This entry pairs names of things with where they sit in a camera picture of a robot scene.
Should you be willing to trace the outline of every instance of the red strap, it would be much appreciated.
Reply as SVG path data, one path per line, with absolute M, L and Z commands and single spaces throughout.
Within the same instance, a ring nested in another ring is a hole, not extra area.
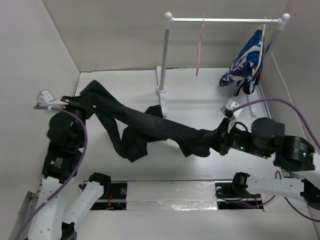
M 202 39 L 202 32 L 204 29 L 204 24 L 201 23 L 201 30 L 200 30 L 200 37 L 199 37 L 199 44 L 198 44 L 198 54 L 197 54 L 197 59 L 196 59 L 196 68 L 195 68 L 195 75 L 198 76 L 199 72 L 199 66 L 200 66 L 200 53 L 201 53 L 201 39 Z

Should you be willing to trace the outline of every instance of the red wire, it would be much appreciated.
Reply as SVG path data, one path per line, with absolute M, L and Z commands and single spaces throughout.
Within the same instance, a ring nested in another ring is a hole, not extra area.
M 259 209 L 259 203 L 258 203 L 258 199 L 257 199 L 256 195 L 252 195 L 252 196 L 254 197 L 255 202 L 256 202 L 256 206 Z
M 201 39 L 202 39 L 202 32 L 204 29 L 204 24 L 201 23 L 201 30 L 200 30 L 200 37 L 199 37 L 199 44 L 198 44 L 198 54 L 196 58 L 196 67 L 195 67 L 195 75 L 198 76 L 199 67 L 200 67 L 200 53 L 201 53 Z
M 115 190 L 113 189 L 113 190 L 112 190 L 112 192 L 111 192 L 110 197 L 108 198 L 108 203 L 107 203 L 107 205 L 106 205 L 106 208 L 105 208 L 105 209 L 108 209 L 108 207 L 111 205 L 111 204 L 110 204 L 110 201 L 111 201 L 111 199 L 112 199 L 112 195 L 114 194 L 114 192 L 115 192 Z

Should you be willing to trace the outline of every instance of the cable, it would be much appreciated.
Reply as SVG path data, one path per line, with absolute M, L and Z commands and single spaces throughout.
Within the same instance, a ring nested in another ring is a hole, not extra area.
M 108 198 L 108 203 L 107 203 L 106 208 L 105 208 L 106 210 L 107 210 L 108 207 L 111 205 L 110 201 L 111 201 L 111 199 L 112 199 L 112 196 L 113 196 L 114 192 L 115 192 L 115 190 L 113 189 L 112 192 L 111 192 L 111 194 L 110 194 L 110 197 Z
M 286 202 L 290 205 L 290 207 L 292 207 L 293 210 L 295 210 L 298 214 L 300 214 L 302 217 L 310 220 L 310 221 L 313 221 L 313 222 L 316 222 L 316 223 L 320 223 L 320 220 L 318 219 L 314 219 L 312 217 L 309 217 L 307 215 L 304 215 L 302 212 L 300 212 L 298 209 L 295 208 L 295 206 L 293 206 L 293 204 L 288 200 L 288 198 L 284 197 L 284 199 L 286 200 Z
M 234 125 L 235 125 L 235 126 L 237 126 L 237 124 L 241 125 L 242 127 L 244 127 L 244 129 L 245 129 L 247 132 L 249 132 L 249 130 L 248 130 L 248 128 L 247 128 L 247 126 L 246 126 L 246 125 L 244 125 L 242 122 L 240 122 L 240 121 L 236 121 L 236 122 L 234 123 Z
M 84 122 L 75 114 L 73 114 L 72 112 L 66 111 L 64 109 L 61 108 L 57 108 L 57 107 L 47 107 L 47 106 L 35 106 L 34 107 L 35 110 L 42 110 L 42 109 L 49 109 L 49 110 L 54 110 L 54 111 L 58 111 L 61 113 L 65 113 L 65 114 L 69 114 L 71 117 L 73 117 L 75 120 L 77 120 L 82 128 L 83 128 L 83 132 L 84 132 L 84 144 L 83 144 L 83 151 L 82 151 L 82 155 L 79 159 L 78 164 L 76 165 L 76 167 L 74 168 L 73 172 L 71 173 L 71 175 L 68 177 L 67 180 L 64 181 L 64 183 L 50 196 L 48 197 L 46 202 L 43 202 L 30 216 L 29 218 L 25 221 L 25 223 L 22 225 L 20 231 L 17 233 L 16 237 L 14 240 L 19 240 L 21 237 L 21 234 L 24 232 L 24 230 L 26 229 L 26 227 L 30 224 L 30 222 L 32 221 L 32 219 L 35 217 L 35 215 L 47 204 L 48 201 L 50 201 L 51 199 L 53 199 L 69 182 L 70 180 L 74 177 L 74 175 L 76 174 L 76 172 L 78 171 L 84 157 L 85 157 L 85 153 L 87 150 L 87 145 L 88 145 L 88 135 L 87 135 L 87 129 L 86 129 L 86 125 L 84 124 Z
M 222 198 L 222 197 L 219 197 L 219 194 L 217 194 L 217 192 L 215 192 L 215 194 L 214 194 L 218 199 L 222 199 L 222 200 L 224 200 L 224 201 L 226 201 L 226 202 L 229 202 L 229 200 L 227 200 L 227 199 L 224 199 L 224 198 Z M 234 200 L 232 200 L 232 201 L 241 201 L 242 199 L 244 199 L 244 197 L 243 198 L 239 198 L 239 199 L 234 199 Z
M 281 177 L 281 173 L 279 170 L 277 170 L 274 174 L 274 177 L 277 179 L 277 175 L 279 175 Z M 255 206 L 252 206 L 250 205 L 249 203 L 246 203 L 246 202 L 242 202 L 242 201 L 229 201 L 229 203 L 231 204 L 237 204 L 237 205 L 240 205 L 241 207 L 244 207 L 246 209 L 256 209 L 256 208 L 259 208 L 259 207 L 263 207 L 264 205 L 267 205 L 268 203 L 270 203 L 276 196 L 273 195 L 272 197 L 270 197 L 270 199 L 268 199 L 267 201 L 265 201 L 264 203 L 261 203 L 261 204 L 257 204 Z
M 254 197 L 255 202 L 256 202 L 256 206 L 259 209 L 259 203 L 258 203 L 258 199 L 257 199 L 256 195 L 253 194 L 252 196 Z
M 232 112 L 234 113 L 235 111 L 239 110 L 239 109 L 243 109 L 245 107 L 248 107 L 250 105 L 253 105 L 253 104 L 257 104 L 257 103 L 261 103 L 261 102 L 269 102 L 269 101 L 277 101 L 277 102 L 281 102 L 281 103 L 284 103 L 288 106 L 290 106 L 293 110 L 295 110 L 295 112 L 298 114 L 298 116 L 300 117 L 300 119 L 302 120 L 306 130 L 308 131 L 310 137 L 312 138 L 312 140 L 314 141 L 316 147 L 318 148 L 318 150 L 320 150 L 320 144 L 318 142 L 318 140 L 316 139 L 315 135 L 313 134 L 313 132 L 311 131 L 305 117 L 302 115 L 302 113 L 298 110 L 298 108 L 296 108 L 293 104 L 291 104 L 290 102 L 286 101 L 286 100 L 283 100 L 283 99 L 280 99 L 280 98 L 265 98 L 265 99 L 259 99 L 259 100 L 255 100 L 255 101 L 251 101 L 251 102 L 248 102 L 248 103 L 245 103 L 241 106 L 238 106 L 236 107 L 235 109 L 232 110 Z
M 230 200 L 224 199 L 224 198 L 219 197 L 219 196 L 217 196 L 217 198 L 224 200 L 226 204 L 230 204 L 230 203 L 232 203 L 232 202 L 238 202 L 238 201 L 241 201 L 242 199 L 244 199 L 244 197 L 243 197 L 243 198 L 240 198 L 240 199 L 235 199 L 235 200 L 231 200 L 231 201 L 230 201 Z

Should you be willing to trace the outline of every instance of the white surface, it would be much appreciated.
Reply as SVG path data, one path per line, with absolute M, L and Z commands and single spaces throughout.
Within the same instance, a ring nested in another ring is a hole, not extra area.
M 305 184 L 300 179 L 268 179 L 250 176 L 246 180 L 246 190 L 250 194 L 270 194 L 278 197 L 296 199 L 305 203 L 305 199 L 300 196 L 305 190 Z
M 288 0 L 43 0 L 81 71 L 155 69 L 161 64 L 165 12 L 175 18 L 280 18 Z M 226 68 L 258 25 L 205 24 L 201 67 Z M 266 33 L 266 40 L 272 30 Z M 167 66 L 195 68 L 199 23 L 173 23 Z
M 295 212 L 91 211 L 77 240 L 316 240 L 312 223 Z
M 220 108 L 233 97 L 233 85 L 220 87 L 220 77 L 226 68 L 201 68 L 195 77 L 194 68 L 168 69 L 166 72 L 166 101 L 168 119 L 197 129 L 213 130 L 224 118 Z M 99 81 L 119 102 L 144 112 L 159 104 L 155 93 L 156 70 L 97 71 L 80 75 L 76 94 L 92 80 Z M 239 104 L 247 102 L 242 93 L 234 98 Z M 257 104 L 257 117 L 263 117 L 262 105 Z M 248 127 L 253 122 L 249 110 L 238 118 Z M 120 135 L 125 124 L 117 122 Z M 276 167 L 272 159 L 262 159 L 230 150 L 226 156 L 211 151 L 207 158 L 184 157 L 171 140 L 148 143 L 148 156 L 134 163 L 115 152 L 107 131 L 96 116 L 87 121 L 88 150 L 77 178 L 86 179 L 95 171 L 110 175 L 114 181 L 145 180 L 217 180 L 232 179 L 236 172 L 274 178 Z
M 126 209 L 129 211 L 217 210 L 213 181 L 129 181 Z
M 0 239 L 7 240 L 28 191 L 37 191 L 52 114 L 33 110 L 40 90 L 72 95 L 79 71 L 41 0 L 0 7 Z
M 320 40 L 319 1 L 291 1 L 286 12 L 291 14 L 272 51 L 274 61 L 268 59 L 263 69 L 261 84 L 266 97 L 292 100 L 302 112 L 316 138 L 320 139 L 320 82 L 316 77 L 320 65 L 320 48 L 315 45 Z M 285 124 L 286 133 L 307 137 L 297 115 L 287 106 L 270 103 L 272 117 Z M 313 210 L 311 215 L 320 219 L 320 212 Z M 315 224 L 320 233 L 320 224 Z

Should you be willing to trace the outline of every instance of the horizontal bar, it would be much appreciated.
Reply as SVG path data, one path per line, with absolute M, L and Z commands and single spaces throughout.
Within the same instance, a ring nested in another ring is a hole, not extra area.
M 175 23 L 225 23 L 225 24 L 275 24 L 280 23 L 280 18 L 275 19 L 241 19 L 241 18 L 175 18 Z

